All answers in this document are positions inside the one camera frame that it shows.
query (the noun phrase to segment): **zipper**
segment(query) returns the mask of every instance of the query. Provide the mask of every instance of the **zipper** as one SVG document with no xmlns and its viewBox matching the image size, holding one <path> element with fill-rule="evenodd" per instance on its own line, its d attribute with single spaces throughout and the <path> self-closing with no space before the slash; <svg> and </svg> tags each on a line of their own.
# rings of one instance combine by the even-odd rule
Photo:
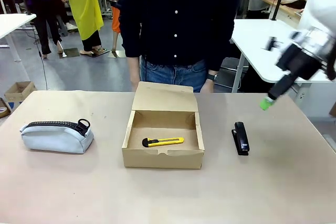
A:
<svg viewBox="0 0 336 224">
<path fill-rule="evenodd" d="M 87 122 L 88 126 L 83 124 L 81 121 Z M 35 126 L 67 127 L 74 131 L 77 131 L 82 136 L 85 136 L 90 127 L 90 122 L 86 119 L 79 119 L 78 123 L 66 122 L 66 121 L 39 121 L 29 123 L 26 128 Z"/>
</svg>

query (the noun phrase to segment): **small cardboard box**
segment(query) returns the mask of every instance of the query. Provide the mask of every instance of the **small cardboard box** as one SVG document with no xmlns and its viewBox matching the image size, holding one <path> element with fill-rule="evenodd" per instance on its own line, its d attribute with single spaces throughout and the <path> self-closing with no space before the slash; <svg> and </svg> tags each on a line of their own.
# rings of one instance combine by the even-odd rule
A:
<svg viewBox="0 0 336 224">
<path fill-rule="evenodd" d="M 10 114 L 9 107 L 4 102 L 2 98 L 0 98 L 0 118 L 4 118 L 5 116 Z"/>
<path fill-rule="evenodd" d="M 5 98 L 12 111 L 35 90 L 37 89 L 32 81 L 15 82 L 5 93 Z"/>
<path fill-rule="evenodd" d="M 125 167 L 200 169 L 204 145 L 192 87 L 140 82 L 122 155 Z M 142 146 L 144 138 L 183 137 L 184 143 Z"/>
</svg>

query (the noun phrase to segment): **yellow apron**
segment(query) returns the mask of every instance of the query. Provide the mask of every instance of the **yellow apron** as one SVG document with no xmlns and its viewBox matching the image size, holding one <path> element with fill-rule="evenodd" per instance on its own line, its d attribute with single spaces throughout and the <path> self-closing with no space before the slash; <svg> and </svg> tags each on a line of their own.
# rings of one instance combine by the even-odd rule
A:
<svg viewBox="0 0 336 224">
<path fill-rule="evenodd" d="M 81 40 L 88 39 L 104 25 L 98 0 L 69 0 Z"/>
</svg>

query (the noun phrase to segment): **jeans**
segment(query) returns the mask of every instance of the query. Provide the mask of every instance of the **jeans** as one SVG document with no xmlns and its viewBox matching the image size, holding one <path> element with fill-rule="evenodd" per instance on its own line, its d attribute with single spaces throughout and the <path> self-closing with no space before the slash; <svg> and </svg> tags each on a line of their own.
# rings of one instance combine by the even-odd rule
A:
<svg viewBox="0 0 336 224">
<path fill-rule="evenodd" d="M 141 57 L 141 81 L 191 86 L 194 92 L 200 92 L 207 76 L 205 61 L 201 60 L 189 66 L 163 66 L 146 62 Z"/>
</svg>

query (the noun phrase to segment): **watch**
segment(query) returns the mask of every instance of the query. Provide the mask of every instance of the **watch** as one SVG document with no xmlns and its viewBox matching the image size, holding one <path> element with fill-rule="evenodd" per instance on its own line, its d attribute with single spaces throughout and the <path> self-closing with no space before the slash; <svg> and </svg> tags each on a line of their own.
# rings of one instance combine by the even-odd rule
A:
<svg viewBox="0 0 336 224">
<path fill-rule="evenodd" d="M 216 81 L 217 80 L 217 74 L 215 74 L 215 75 L 212 75 L 212 74 L 209 74 L 208 73 L 208 75 L 206 76 L 206 78 L 207 79 L 210 79 L 210 80 L 212 80 L 212 81 Z"/>
</svg>

